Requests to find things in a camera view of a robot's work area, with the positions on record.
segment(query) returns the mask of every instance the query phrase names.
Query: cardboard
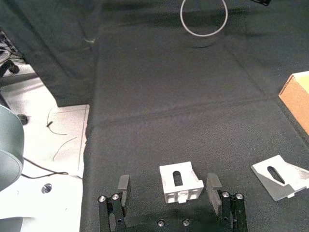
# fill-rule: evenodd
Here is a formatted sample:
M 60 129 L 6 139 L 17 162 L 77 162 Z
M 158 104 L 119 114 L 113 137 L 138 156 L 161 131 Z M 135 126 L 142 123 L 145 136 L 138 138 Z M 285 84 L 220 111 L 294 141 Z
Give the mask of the cardboard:
M 292 74 L 279 97 L 309 135 L 309 72 Z

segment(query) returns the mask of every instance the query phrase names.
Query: black fabric surface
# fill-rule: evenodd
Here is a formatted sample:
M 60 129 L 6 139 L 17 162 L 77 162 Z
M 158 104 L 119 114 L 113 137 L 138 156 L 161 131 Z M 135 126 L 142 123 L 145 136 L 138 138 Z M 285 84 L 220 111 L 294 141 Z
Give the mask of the black fabric surface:
M 58 106 L 89 103 L 100 11 L 99 0 L 0 1 L 0 28 Z
M 188 25 L 215 30 L 222 11 L 196 3 Z M 182 28 L 180 1 L 104 1 L 81 232 L 99 230 L 97 198 L 115 193 L 123 174 L 131 175 L 128 225 L 146 215 L 214 217 L 205 191 L 165 204 L 159 166 L 186 161 L 204 184 L 216 173 L 246 196 L 249 231 L 308 231 L 308 192 L 274 202 L 251 165 L 281 155 L 309 168 L 308 136 L 277 97 L 290 74 L 308 70 L 309 3 L 227 3 L 224 31 L 199 39 Z

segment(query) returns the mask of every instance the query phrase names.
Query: white tile floor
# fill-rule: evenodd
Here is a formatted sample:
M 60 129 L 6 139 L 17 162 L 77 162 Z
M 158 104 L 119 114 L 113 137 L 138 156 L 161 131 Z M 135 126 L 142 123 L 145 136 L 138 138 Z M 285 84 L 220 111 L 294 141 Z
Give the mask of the white tile floor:
M 77 232 L 82 181 L 74 176 L 83 175 L 84 133 L 89 106 L 58 108 L 40 78 L 3 87 L 1 93 L 14 113 L 29 116 L 29 123 L 24 126 L 24 157 L 48 169 L 68 172 L 70 176 L 37 180 L 20 177 L 11 187 L 0 192 L 0 198 L 10 197 L 11 201 L 19 202 L 22 205 L 19 216 L 32 217 L 24 219 L 23 232 L 42 231 L 42 228 L 44 231 Z M 49 123 L 53 122 L 50 129 L 63 135 L 52 133 L 47 128 L 47 119 Z M 29 176 L 48 174 L 26 161 L 23 173 Z M 53 189 L 42 194 L 42 186 L 46 183 L 51 183 Z

